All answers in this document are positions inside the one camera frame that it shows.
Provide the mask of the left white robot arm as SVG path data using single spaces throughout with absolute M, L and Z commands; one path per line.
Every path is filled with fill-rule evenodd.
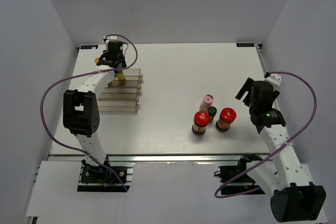
M 121 70 L 126 67 L 123 42 L 115 36 L 105 39 L 106 49 L 98 58 L 98 73 L 91 74 L 74 90 L 66 90 L 63 100 L 63 125 L 73 134 L 86 153 L 86 164 L 95 166 L 93 176 L 101 182 L 110 178 L 111 168 L 107 166 L 108 157 L 103 150 L 98 127 L 100 114 L 97 99 L 103 90 L 114 80 L 121 86 L 126 84 L 126 77 Z

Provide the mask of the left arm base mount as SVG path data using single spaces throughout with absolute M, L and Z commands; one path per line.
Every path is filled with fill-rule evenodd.
M 105 160 L 105 166 L 112 168 L 119 176 L 126 189 L 130 188 L 133 168 L 130 166 L 114 166 Z M 86 193 L 126 193 L 117 176 L 102 166 L 87 164 L 81 161 L 81 170 L 78 179 L 77 192 Z

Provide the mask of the small yellow bottle brown cap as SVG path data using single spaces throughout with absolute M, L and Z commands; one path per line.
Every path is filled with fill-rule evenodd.
M 115 76 L 116 76 L 116 78 L 118 80 L 118 84 L 120 86 L 124 86 L 127 83 L 126 77 L 125 77 L 124 72 L 122 70 L 116 71 Z

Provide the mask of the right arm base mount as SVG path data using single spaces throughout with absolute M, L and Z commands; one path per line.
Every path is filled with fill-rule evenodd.
M 250 164 L 252 161 L 261 161 L 262 158 L 256 154 L 243 155 L 240 157 L 236 165 L 219 166 L 219 170 L 214 173 L 215 177 L 220 179 L 221 183 L 235 177 L 239 173 L 246 170 L 246 164 Z M 264 195 L 264 191 L 260 189 L 256 182 L 250 178 L 247 174 L 236 179 L 223 189 L 220 194 L 222 196 L 228 196 L 232 194 L 246 193 L 247 195 Z

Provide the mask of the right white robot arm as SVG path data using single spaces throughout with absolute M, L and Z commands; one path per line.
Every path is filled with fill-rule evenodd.
M 273 107 L 279 95 L 268 80 L 248 78 L 236 95 L 248 106 L 250 120 L 266 143 L 277 174 L 266 164 L 254 167 L 260 160 L 250 157 L 238 166 L 238 177 L 247 182 L 253 179 L 270 197 L 270 208 L 278 222 L 313 221 L 318 218 L 326 199 L 326 191 L 315 185 L 304 172 L 289 142 L 286 121 Z

